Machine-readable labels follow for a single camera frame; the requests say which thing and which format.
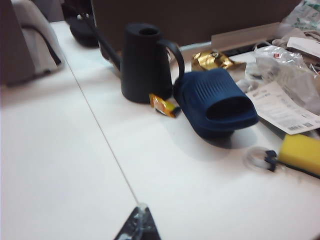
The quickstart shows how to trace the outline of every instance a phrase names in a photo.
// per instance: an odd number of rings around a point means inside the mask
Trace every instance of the yellow sponge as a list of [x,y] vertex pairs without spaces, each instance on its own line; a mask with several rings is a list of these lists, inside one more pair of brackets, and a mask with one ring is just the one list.
[[320,176],[320,140],[301,134],[286,135],[278,160]]

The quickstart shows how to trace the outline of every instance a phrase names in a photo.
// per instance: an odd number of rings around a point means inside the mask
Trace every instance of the gold candy wrapper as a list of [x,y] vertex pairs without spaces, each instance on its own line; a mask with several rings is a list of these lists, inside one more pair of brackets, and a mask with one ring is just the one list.
[[169,101],[163,100],[161,97],[154,95],[154,94],[149,94],[150,98],[150,105],[151,107],[155,108],[158,110],[160,113],[167,115],[171,118],[177,117],[177,115],[180,113],[181,108],[178,106],[175,106],[173,103]]
[[245,62],[232,61],[226,55],[217,51],[204,51],[192,55],[191,70],[207,71],[223,68],[228,71],[235,82],[245,78],[247,64]]

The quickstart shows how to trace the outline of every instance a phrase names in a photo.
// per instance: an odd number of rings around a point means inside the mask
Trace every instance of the white desk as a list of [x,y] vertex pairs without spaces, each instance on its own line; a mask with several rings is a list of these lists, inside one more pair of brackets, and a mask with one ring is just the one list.
[[[262,123],[211,145],[186,117],[126,100],[98,49],[81,47],[64,22],[52,25],[138,201],[150,206],[163,240],[311,239],[320,234],[320,181],[291,169],[254,171],[249,147],[279,150]],[[252,61],[250,53],[235,57]]]
[[1,88],[1,239],[109,240],[135,206],[68,65]]

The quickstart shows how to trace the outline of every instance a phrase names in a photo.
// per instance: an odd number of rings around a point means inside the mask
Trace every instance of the black watering can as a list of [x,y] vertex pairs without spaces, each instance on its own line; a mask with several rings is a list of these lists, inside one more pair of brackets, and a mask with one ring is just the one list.
[[91,28],[100,45],[106,50],[113,65],[121,73],[121,91],[128,100],[147,104],[149,94],[163,99],[172,95],[172,80],[166,48],[175,56],[181,79],[185,73],[184,59],[173,42],[163,38],[161,31],[146,23],[129,23],[125,28],[122,58],[83,13],[82,18]]

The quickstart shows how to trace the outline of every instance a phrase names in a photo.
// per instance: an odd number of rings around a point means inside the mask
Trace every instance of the receipt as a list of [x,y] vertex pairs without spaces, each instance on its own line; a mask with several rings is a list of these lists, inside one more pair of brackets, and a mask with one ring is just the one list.
[[289,135],[320,128],[320,116],[298,106],[273,81],[247,93],[258,115]]

